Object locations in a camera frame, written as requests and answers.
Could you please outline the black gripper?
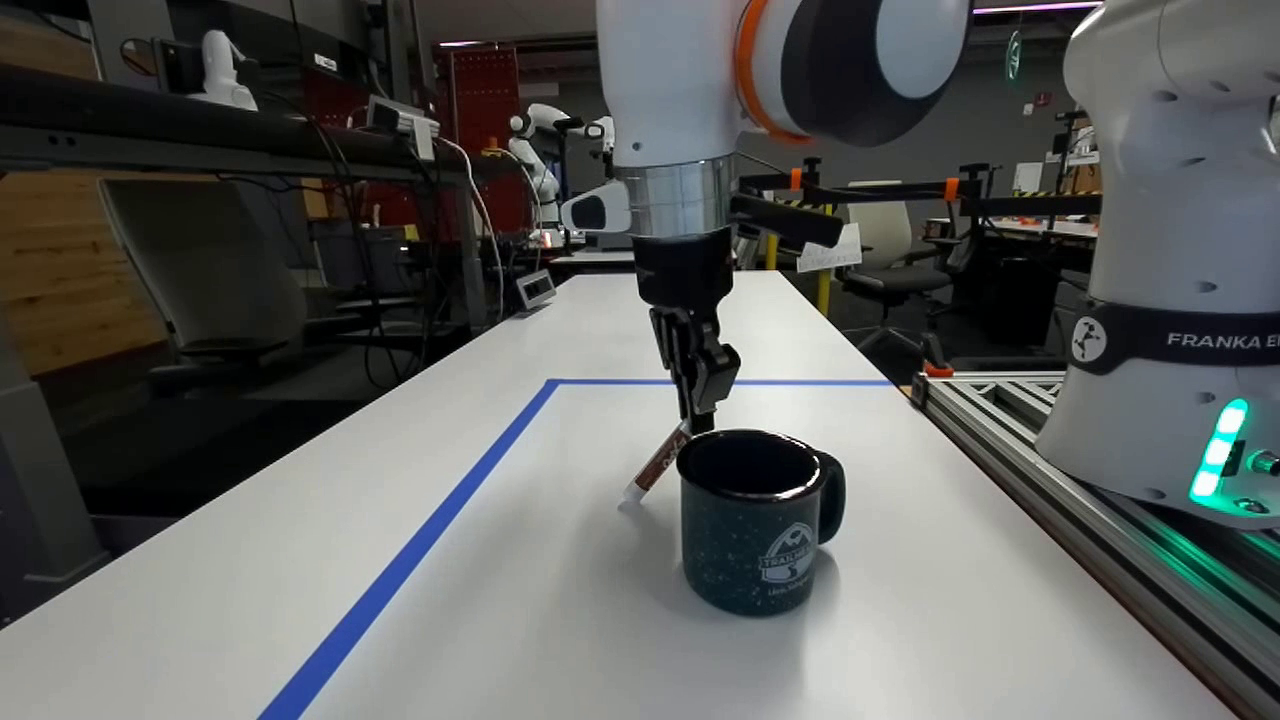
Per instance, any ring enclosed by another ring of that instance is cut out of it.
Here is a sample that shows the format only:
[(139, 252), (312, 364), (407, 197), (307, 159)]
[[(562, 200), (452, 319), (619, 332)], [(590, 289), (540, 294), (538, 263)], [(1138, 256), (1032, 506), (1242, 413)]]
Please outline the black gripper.
[(740, 352), (709, 319), (697, 332), (697, 315), (714, 315), (734, 294), (734, 234), (691, 235), (691, 242), (649, 242), (634, 246), (635, 289), (651, 306), (651, 332), (662, 360), (675, 390), (681, 424), (709, 431), (715, 424), (715, 404), (734, 394), (740, 372)]

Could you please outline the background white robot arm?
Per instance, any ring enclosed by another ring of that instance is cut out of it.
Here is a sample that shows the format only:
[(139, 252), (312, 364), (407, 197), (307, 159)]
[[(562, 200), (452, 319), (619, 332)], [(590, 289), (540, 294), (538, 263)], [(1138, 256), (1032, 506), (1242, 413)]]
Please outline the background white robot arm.
[(562, 215), (562, 176), (550, 170), (550, 159), (538, 153), (538, 142), (554, 135), (586, 135), (596, 142), (600, 153), (615, 148), (615, 126), (608, 117), (581, 122), (557, 106), (533, 101), (524, 113), (507, 122), (507, 159), (524, 173), (528, 200), (533, 200), (533, 247), (563, 247), (571, 242), (571, 229)]

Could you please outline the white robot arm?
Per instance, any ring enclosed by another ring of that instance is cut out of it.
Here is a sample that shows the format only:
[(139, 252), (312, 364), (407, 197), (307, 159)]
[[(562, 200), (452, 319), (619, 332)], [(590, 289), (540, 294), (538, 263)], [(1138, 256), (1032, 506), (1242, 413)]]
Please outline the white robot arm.
[[(641, 295), (688, 417), (736, 372), (715, 306), (749, 133), (873, 153), (1002, 126), (957, 101), (976, 0), (594, 0), (594, 22)], [(1106, 200), (1038, 451), (1127, 500), (1277, 528), (1280, 0), (1083, 0), (1061, 67)]]

